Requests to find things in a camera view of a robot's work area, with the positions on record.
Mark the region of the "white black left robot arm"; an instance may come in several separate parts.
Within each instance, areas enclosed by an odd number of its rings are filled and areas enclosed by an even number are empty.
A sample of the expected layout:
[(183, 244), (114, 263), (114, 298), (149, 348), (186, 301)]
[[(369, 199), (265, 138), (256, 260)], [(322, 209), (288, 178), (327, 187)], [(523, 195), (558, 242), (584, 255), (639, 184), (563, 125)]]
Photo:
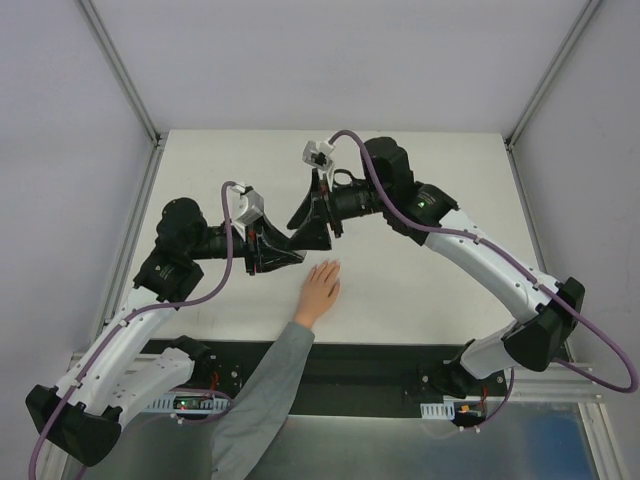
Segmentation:
[(163, 394), (183, 390), (178, 412), (218, 417), (242, 385), (242, 365), (183, 335), (132, 375), (127, 368), (160, 326), (189, 302), (203, 279), (200, 261), (241, 258), (250, 275), (300, 264), (305, 252), (263, 215), (255, 192), (242, 196), (245, 223), (208, 225), (190, 198), (170, 201), (156, 227), (150, 255), (110, 324), (54, 386), (35, 386), (26, 406), (42, 441), (50, 441), (86, 467), (104, 460), (135, 416)]

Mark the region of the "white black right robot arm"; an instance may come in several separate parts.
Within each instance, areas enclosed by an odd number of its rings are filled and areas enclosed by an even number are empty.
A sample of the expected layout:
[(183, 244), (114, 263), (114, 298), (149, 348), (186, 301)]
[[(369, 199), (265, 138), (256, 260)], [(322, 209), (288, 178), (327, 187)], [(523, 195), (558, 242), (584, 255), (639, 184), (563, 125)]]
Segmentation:
[(311, 166), (308, 193), (289, 220), (298, 250), (328, 250), (344, 221), (380, 213), (397, 233), (442, 255), (492, 293), (512, 322), (467, 342), (456, 356), (428, 371), (432, 388), (463, 399), (507, 368), (544, 371), (576, 327), (584, 286), (556, 280), (514, 260), (438, 187), (415, 180), (407, 151), (390, 137), (363, 143), (364, 176), (339, 183), (332, 141), (310, 141), (302, 160)]

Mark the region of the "grey sleeved forearm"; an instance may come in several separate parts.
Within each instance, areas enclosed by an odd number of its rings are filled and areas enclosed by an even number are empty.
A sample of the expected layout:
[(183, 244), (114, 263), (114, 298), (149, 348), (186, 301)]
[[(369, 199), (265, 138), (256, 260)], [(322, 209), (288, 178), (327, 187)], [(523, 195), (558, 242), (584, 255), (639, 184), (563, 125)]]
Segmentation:
[(244, 479), (259, 463), (288, 418), (314, 339), (309, 328), (288, 323), (230, 412), (215, 422), (213, 479)]

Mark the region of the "mannequin hand with nails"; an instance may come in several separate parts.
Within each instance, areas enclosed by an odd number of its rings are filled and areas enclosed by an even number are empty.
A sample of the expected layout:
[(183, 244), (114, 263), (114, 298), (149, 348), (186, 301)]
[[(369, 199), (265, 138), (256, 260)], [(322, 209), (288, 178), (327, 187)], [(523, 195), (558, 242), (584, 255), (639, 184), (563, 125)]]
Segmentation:
[(302, 284), (293, 322), (311, 329), (335, 304), (340, 292), (338, 260), (314, 265)]

